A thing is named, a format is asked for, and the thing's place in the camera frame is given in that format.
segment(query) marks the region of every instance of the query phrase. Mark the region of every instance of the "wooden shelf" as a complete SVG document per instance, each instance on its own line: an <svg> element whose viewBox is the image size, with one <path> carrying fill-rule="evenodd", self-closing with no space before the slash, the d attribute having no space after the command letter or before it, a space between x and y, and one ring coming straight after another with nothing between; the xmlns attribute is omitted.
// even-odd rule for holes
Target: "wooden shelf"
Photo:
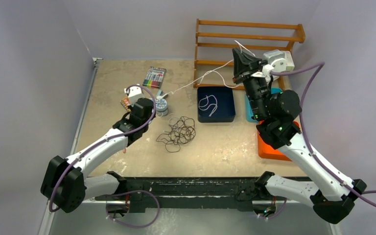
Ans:
<svg viewBox="0 0 376 235"><path fill-rule="evenodd" d="M271 35L249 35L249 34L231 34L231 33L210 33L200 32L200 25L214 25L214 26L233 26L233 27L254 27L254 28L274 28L279 30L294 30L293 35L290 37L285 36L271 36ZM248 23L248 22L230 22L230 21L204 21L197 19L196 31L195 31L195 61L194 61L194 80L197 78L197 67L204 65L222 66L227 61L215 61L215 60L201 60L198 58L199 47L219 47L219 48L234 48L236 44L224 44L224 43L200 43L198 39L201 37L207 38L233 38L233 39L251 39L251 40L269 40L269 41L281 41L288 42L285 47L270 47L261 45L244 45L248 49L254 50L285 50L292 52L295 42L303 43L305 41L305 31L301 24L277 24L277 23ZM234 63L230 62L227 66L233 66ZM194 83L194 87L207 87L207 86L222 86L217 84L198 84ZM279 86L284 90L283 78L279 78ZM234 90L244 90L243 86L234 88Z"/></svg>

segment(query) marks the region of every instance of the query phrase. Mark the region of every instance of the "tangled cord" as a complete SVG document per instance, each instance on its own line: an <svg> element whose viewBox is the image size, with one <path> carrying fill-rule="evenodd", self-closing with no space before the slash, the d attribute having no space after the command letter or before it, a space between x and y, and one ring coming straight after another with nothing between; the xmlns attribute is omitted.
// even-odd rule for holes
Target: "tangled cord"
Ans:
<svg viewBox="0 0 376 235"><path fill-rule="evenodd" d="M180 117L174 124L171 124L173 119L170 118L168 125L171 128L170 131L164 131L156 138L156 142L162 142L165 144L165 149L169 153L176 153L181 150L181 145L191 142L195 137L195 121L194 119L186 116ZM169 146L178 146L178 150L170 150Z"/></svg>

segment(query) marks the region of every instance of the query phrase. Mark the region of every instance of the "round container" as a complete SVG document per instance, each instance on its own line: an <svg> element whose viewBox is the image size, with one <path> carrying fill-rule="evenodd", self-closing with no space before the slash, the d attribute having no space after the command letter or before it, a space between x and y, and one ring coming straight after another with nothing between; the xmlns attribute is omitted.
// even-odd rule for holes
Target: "round container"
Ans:
<svg viewBox="0 0 376 235"><path fill-rule="evenodd" d="M168 103L165 99L156 100L156 115L165 116L168 114Z"/></svg>

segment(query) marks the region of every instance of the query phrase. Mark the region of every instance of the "orange bin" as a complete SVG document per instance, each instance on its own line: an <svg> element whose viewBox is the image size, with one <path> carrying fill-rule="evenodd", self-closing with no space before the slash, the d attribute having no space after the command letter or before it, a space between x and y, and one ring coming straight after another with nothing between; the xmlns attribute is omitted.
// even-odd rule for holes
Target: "orange bin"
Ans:
<svg viewBox="0 0 376 235"><path fill-rule="evenodd" d="M282 154L280 151L275 150L272 146L266 144L260 137L259 131L257 131L257 149L258 155L261 158L274 159L274 160L283 160L283 161L292 161L287 156Z"/></svg>

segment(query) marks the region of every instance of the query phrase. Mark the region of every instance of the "table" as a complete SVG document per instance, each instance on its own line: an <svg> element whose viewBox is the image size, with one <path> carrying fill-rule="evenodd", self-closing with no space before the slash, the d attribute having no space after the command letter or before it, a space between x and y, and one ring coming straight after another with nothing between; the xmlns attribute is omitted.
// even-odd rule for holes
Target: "table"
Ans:
<svg viewBox="0 0 376 235"><path fill-rule="evenodd" d="M103 60L100 63L83 119L77 150L104 135L126 110L120 104L123 89L142 83L150 66L166 68L161 89L174 91L193 77L192 60ZM198 75L213 67L202 67ZM232 85L232 67L219 70L226 83ZM204 82L221 83L216 73ZM285 86L290 87L285 79ZM150 89L156 94L158 89ZM192 85L169 95L169 112L195 120L196 136L177 153L168 153L156 138L169 130L168 117L157 117L149 130L123 154L111 156L91 176L113 170L124 177L239 177L259 176L272 171L281 176L305 176L292 162L262 159L257 151L255 124L246 121L244 92L234 91L236 117L232 123L199 123L197 121L196 89Z"/></svg>

